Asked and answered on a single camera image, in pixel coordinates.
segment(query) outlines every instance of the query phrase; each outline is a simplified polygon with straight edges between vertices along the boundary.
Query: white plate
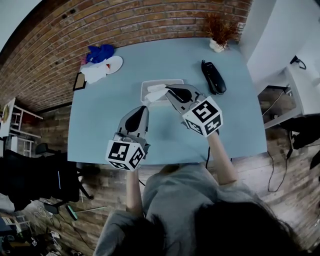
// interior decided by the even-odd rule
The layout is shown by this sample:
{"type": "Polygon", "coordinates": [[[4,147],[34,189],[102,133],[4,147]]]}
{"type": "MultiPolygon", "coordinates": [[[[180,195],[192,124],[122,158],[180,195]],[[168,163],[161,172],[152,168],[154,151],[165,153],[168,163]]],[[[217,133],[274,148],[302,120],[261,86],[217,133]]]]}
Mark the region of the white plate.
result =
{"type": "Polygon", "coordinates": [[[108,68],[108,66],[106,67],[106,70],[107,70],[106,73],[112,74],[114,72],[117,72],[121,68],[123,63],[124,63],[124,60],[120,56],[112,56],[108,58],[105,64],[109,64],[110,68],[108,68]]]}

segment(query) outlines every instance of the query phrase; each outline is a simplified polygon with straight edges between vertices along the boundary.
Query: light blue table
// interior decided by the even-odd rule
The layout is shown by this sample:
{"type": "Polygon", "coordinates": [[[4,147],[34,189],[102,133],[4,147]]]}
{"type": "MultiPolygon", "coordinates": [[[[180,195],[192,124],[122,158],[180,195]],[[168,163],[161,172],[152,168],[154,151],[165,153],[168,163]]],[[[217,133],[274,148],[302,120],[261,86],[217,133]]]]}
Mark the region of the light blue table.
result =
{"type": "MultiPolygon", "coordinates": [[[[215,53],[208,38],[177,38],[144,42],[116,49],[123,58],[114,74],[75,91],[69,125],[68,160],[107,164],[108,140],[120,119],[141,105],[141,83],[148,80],[183,79],[209,95],[201,60],[212,62],[226,84],[223,95],[213,95],[223,115],[220,138],[230,158],[267,151],[260,105],[245,61],[237,45],[215,53]]],[[[149,108],[149,148],[142,164],[202,162],[208,142],[180,124],[172,106],[149,108]]]]}

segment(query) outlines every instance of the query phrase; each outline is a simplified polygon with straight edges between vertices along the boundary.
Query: brick wall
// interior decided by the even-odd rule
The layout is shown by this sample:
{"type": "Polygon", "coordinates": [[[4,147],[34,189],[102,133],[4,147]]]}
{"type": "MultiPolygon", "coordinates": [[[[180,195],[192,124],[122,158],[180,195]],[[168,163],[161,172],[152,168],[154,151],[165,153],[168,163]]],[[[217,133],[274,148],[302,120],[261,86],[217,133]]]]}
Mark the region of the brick wall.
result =
{"type": "Polygon", "coordinates": [[[0,104],[17,97],[39,111],[71,102],[88,46],[204,37],[206,12],[243,27],[250,6],[251,0],[69,0],[41,20],[1,67],[0,104]]]}

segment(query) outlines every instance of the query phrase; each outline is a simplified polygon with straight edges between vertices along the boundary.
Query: black office chair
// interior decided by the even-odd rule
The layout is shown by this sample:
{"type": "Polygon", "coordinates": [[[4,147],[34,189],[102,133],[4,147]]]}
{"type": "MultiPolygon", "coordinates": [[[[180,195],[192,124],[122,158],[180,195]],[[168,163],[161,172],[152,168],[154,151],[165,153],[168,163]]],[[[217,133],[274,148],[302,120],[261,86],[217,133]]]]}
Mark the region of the black office chair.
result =
{"type": "Polygon", "coordinates": [[[11,150],[4,152],[0,165],[0,193],[9,196],[16,211],[24,209],[30,200],[53,197],[61,202],[44,203],[44,208],[58,214],[61,205],[79,201],[80,190],[88,199],[94,198],[78,177],[96,175],[100,171],[98,168],[79,169],[76,162],[68,161],[67,153],[50,150],[46,144],[40,144],[35,151],[54,155],[30,158],[11,150]]]}

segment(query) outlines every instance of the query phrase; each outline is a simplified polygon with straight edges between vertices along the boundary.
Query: dried plant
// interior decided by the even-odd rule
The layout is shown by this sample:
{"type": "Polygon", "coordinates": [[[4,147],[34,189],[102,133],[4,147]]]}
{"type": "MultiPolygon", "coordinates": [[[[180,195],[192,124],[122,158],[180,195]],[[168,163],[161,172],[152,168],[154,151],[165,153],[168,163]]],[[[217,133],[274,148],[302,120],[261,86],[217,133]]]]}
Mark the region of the dried plant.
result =
{"type": "Polygon", "coordinates": [[[237,40],[239,35],[238,22],[223,20],[216,13],[208,13],[205,17],[204,31],[216,41],[216,43],[226,48],[229,40],[237,40]]]}

